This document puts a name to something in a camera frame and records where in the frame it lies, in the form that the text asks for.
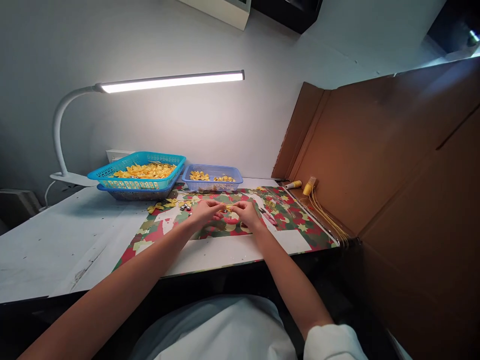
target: person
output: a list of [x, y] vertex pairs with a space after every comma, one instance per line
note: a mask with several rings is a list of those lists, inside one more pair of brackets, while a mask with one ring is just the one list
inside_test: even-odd
[[[19, 359], [90, 359], [175, 261], [189, 238], [225, 205], [202, 200], [192, 215], [93, 287]], [[259, 219], [251, 202], [231, 206], [253, 233], [278, 291], [305, 339], [304, 359], [366, 359], [354, 330], [335, 325], [305, 274]], [[253, 296], [217, 296], [157, 320], [130, 359], [296, 359], [275, 305]]]

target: white desk surface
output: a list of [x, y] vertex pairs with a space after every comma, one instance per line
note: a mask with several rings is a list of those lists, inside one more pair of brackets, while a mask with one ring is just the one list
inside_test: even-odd
[[[271, 179], [243, 180], [243, 189], [278, 186]], [[91, 289], [112, 272], [150, 205], [117, 201], [106, 191], [87, 187], [0, 236], [0, 304]], [[277, 231], [275, 237], [289, 254], [310, 250], [295, 233]], [[262, 259], [249, 237], [189, 241], [167, 275]], [[199, 247], [200, 262], [194, 255]]]

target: power outlet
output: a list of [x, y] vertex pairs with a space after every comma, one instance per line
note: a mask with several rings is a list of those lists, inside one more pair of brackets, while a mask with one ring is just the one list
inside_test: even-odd
[[134, 153], [135, 151], [130, 151], [130, 150], [116, 150], [116, 149], [110, 149], [106, 151], [106, 156], [108, 158], [108, 162], [112, 163], [114, 161], [117, 161], [121, 158], [126, 157], [127, 155], [130, 155]]

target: white cabinet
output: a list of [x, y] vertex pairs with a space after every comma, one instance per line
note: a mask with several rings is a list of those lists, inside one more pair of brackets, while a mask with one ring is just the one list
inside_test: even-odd
[[224, 23], [245, 30], [252, 0], [178, 0]]

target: lamp base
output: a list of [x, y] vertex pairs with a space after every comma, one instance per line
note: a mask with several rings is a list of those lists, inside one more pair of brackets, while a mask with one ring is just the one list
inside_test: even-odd
[[54, 180], [62, 181], [64, 183], [70, 183], [75, 185], [81, 185], [84, 187], [93, 187], [99, 184], [98, 181], [89, 179], [86, 176], [78, 175], [73, 172], [67, 172], [66, 176], [63, 176], [61, 172], [54, 172], [50, 174], [50, 177]]

